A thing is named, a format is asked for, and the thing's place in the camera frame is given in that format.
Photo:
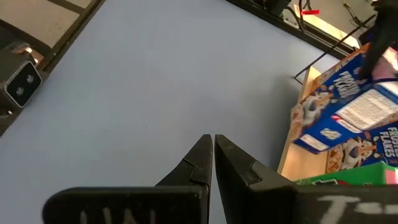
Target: cereal box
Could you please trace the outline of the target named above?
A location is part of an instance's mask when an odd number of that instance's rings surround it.
[[[382,185],[398,184],[397,169],[384,162],[342,170],[296,181],[299,185]]]
[[[295,144],[312,153],[335,147],[398,115],[397,52],[388,49],[372,78],[360,80],[367,45],[329,69],[292,110]]]
[[[332,148],[328,153],[326,173],[380,161],[398,167],[398,121],[365,131]]]

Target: wooden shelf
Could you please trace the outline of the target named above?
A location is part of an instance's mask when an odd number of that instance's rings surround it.
[[[319,75],[320,72],[313,67],[307,70],[298,102],[310,94],[312,81]],[[291,138],[292,132],[289,131],[282,157],[280,158],[278,173],[289,180],[299,180],[324,174],[328,153],[312,154],[292,144]]]

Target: light blue tabletop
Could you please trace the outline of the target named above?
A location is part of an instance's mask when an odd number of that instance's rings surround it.
[[[224,0],[107,0],[0,138],[1,223],[42,223],[69,187],[154,185],[205,133],[276,168],[292,75],[320,54]]]

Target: green box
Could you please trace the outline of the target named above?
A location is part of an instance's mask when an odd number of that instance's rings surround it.
[[[342,170],[296,181],[299,185],[382,185],[398,184],[398,172],[395,167],[384,162],[368,166]]]

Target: red object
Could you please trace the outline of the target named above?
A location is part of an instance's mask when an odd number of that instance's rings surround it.
[[[320,13],[319,9],[315,10],[304,10],[301,12],[301,15],[318,15]]]

